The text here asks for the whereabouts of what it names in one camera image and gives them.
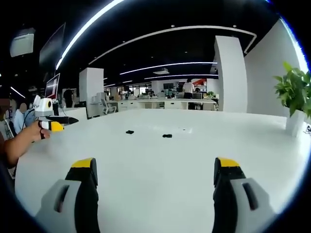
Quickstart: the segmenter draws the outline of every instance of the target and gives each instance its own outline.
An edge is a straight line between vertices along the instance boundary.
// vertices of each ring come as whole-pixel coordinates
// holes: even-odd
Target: computer monitor
[[[164,90],[166,90],[166,89],[173,89],[174,88],[174,84],[173,83],[164,83],[163,84],[163,88],[164,88]]]
[[[47,86],[45,88],[45,98],[50,98],[52,100],[57,99],[59,76],[60,74],[57,74],[52,79],[47,81]]]

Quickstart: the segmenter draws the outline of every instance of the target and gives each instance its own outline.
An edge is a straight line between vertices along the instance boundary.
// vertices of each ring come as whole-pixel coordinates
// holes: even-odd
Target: black ceiling
[[[7,29],[1,51],[0,83],[14,83],[21,89],[43,85],[38,71],[38,54],[53,32],[66,22],[64,49],[75,33],[111,0],[64,0],[25,2],[15,6],[15,20]],[[119,75],[143,67],[180,62],[212,62],[215,35],[235,36],[244,50],[252,36],[243,33],[190,29],[147,37],[118,48],[88,65],[95,57],[136,37],[164,29],[195,25],[214,25],[242,29],[257,34],[256,45],[278,19],[264,0],[124,0],[112,8],[78,39],[65,57],[59,71],[63,86],[77,87],[79,72],[86,67],[104,68],[107,84],[127,80],[141,82],[156,76],[154,69]],[[10,58],[9,44],[19,29],[33,27],[33,54]],[[170,75],[206,74],[210,66],[167,67]]]

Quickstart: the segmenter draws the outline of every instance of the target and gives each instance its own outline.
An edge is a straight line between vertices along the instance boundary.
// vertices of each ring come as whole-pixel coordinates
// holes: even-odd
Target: monitor
[[[60,74],[57,74],[52,79],[47,81],[47,86],[45,88],[45,98],[50,98],[52,100],[57,99],[59,76]]]
[[[40,74],[43,81],[50,80],[55,75],[55,67],[63,51],[65,24],[60,26],[42,47],[39,54]]]
[[[164,88],[164,90],[166,90],[166,89],[173,89],[174,88],[174,84],[173,83],[164,83],[163,84],[163,88]]]

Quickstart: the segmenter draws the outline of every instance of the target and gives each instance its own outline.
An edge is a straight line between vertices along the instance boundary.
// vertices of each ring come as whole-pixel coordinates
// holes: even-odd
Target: green leaves
[[[306,83],[310,83],[310,72],[308,71],[304,76],[303,76],[303,81],[305,81]]]
[[[282,79],[282,77],[280,77],[280,76],[273,76],[276,80],[278,80],[278,81],[280,81],[280,82],[283,82],[283,79]]]
[[[274,86],[278,99],[283,106],[289,107],[290,116],[296,110],[304,111],[311,117],[311,74],[306,74],[298,68],[292,68],[287,62],[283,63],[287,72],[283,77],[273,76],[278,81]]]
[[[293,68],[287,62],[283,62],[283,66],[285,67],[286,72],[291,71]]]

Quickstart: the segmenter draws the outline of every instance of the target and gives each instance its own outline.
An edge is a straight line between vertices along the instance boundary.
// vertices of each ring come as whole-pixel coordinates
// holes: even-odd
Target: wall
[[[212,91],[215,94],[220,93],[220,82],[219,79],[207,79],[207,91]]]
[[[80,101],[86,101],[87,116],[99,115],[97,105],[91,104],[91,99],[97,93],[104,91],[104,69],[86,68],[79,74]]]
[[[220,82],[219,110],[246,113],[247,77],[243,51],[238,38],[215,38],[215,61]]]
[[[275,94],[273,76],[286,74],[283,61],[299,67],[291,38],[279,20],[245,57],[248,113],[287,116]]]

